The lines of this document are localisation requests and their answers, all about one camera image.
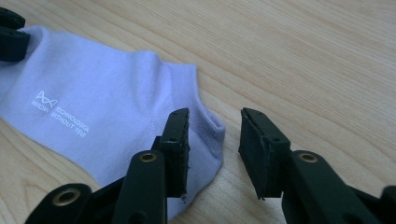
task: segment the black plastic part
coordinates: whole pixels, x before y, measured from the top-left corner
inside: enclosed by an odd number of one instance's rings
[[[396,186],[385,187],[379,199],[361,190],[354,188],[352,188],[352,190],[379,221],[386,224],[395,223]]]
[[[294,151],[287,165],[289,186],[293,186],[303,207],[300,214],[306,213],[304,223],[379,223],[370,210],[361,203],[354,191],[335,173],[331,166],[318,154],[308,151]],[[288,223],[299,223],[294,203],[285,197],[283,212]]]
[[[50,192],[28,217],[26,224],[87,223],[86,209],[91,198],[90,187],[83,184],[63,185]]]
[[[0,61],[14,63],[24,59],[30,36],[0,26]]]
[[[124,177],[92,194],[90,210],[87,211],[91,224],[108,224],[114,215],[114,208],[120,196]]]
[[[24,27],[24,24],[24,17],[18,15],[11,10],[0,7],[0,26],[7,27],[13,30],[18,30]]]
[[[30,36],[17,31],[24,24],[23,17],[0,7],[0,61],[13,63],[24,59]]]
[[[133,156],[112,223],[166,223],[164,166],[163,154],[160,151],[142,151]]]
[[[239,153],[259,199],[279,198],[289,139],[262,112],[243,108]]]
[[[163,136],[154,142],[153,149],[160,150],[165,156],[167,197],[179,198],[187,192],[189,115],[188,108],[172,112]]]

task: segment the brass grommet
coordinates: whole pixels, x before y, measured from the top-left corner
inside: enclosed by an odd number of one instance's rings
[[[65,206],[73,203],[80,195],[78,189],[65,189],[53,197],[52,203],[56,206]]]
[[[157,160],[157,155],[155,155],[154,153],[150,153],[150,152],[144,153],[139,156],[139,160],[141,160],[143,162],[155,161],[155,160]]]
[[[318,158],[312,154],[309,153],[300,153],[298,155],[298,157],[300,158],[300,160],[302,161],[306,161],[306,162],[317,162]]]

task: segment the clip jaw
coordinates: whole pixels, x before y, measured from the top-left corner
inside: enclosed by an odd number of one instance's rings
[[[179,198],[186,194],[189,162],[189,115],[188,108],[179,109],[169,115],[163,136],[157,136],[151,149],[161,151],[167,159],[167,196]]]
[[[17,31],[24,24],[22,16],[0,7],[0,61],[14,63],[24,59],[30,36]]]
[[[259,199],[279,198],[289,139],[262,112],[243,108],[239,153]]]

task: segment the wood grain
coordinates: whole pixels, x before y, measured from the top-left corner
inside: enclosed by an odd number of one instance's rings
[[[171,223],[285,223],[258,201],[237,153],[240,109],[264,112],[350,185],[396,184],[396,2],[3,0],[41,24],[123,50],[196,63],[204,103],[227,127],[224,165]],[[0,121],[0,223],[22,223],[50,190],[98,186]]]

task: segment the light wood surface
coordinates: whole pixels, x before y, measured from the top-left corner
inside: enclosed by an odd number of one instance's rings
[[[123,50],[196,63],[200,95],[226,125],[216,179],[170,223],[285,223],[258,201],[237,153],[240,109],[265,113],[351,186],[396,185],[393,0],[2,0],[42,24]],[[52,189],[94,181],[0,121],[0,223],[23,223]]]

